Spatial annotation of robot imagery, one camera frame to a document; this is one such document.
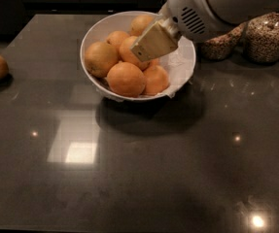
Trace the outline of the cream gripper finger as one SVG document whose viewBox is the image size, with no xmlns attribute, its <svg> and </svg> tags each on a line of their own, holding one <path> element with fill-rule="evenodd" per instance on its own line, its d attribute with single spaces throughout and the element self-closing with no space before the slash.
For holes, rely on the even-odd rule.
<svg viewBox="0 0 279 233">
<path fill-rule="evenodd" d="M 152 22 L 131 45 L 131 52 L 142 62 L 169 54 L 178 48 L 179 29 L 169 19 Z"/>
</svg>

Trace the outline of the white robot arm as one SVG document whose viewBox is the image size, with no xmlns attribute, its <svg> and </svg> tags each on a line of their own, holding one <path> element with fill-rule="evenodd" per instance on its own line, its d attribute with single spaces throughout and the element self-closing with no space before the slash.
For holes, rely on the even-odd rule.
<svg viewBox="0 0 279 233">
<path fill-rule="evenodd" d="M 139 60 L 148 61 L 176 50 L 182 37 L 205 42 L 275 11 L 279 11 L 279 0 L 166 0 L 131 51 Z"/>
</svg>

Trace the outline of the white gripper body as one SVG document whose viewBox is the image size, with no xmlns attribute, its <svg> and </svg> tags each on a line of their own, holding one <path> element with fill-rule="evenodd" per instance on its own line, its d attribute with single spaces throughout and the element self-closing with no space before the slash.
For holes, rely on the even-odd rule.
<svg viewBox="0 0 279 233">
<path fill-rule="evenodd" d="M 166 0 L 159 13 L 172 36 L 205 42 L 238 24 L 231 11 L 234 5 L 235 0 Z"/>
</svg>

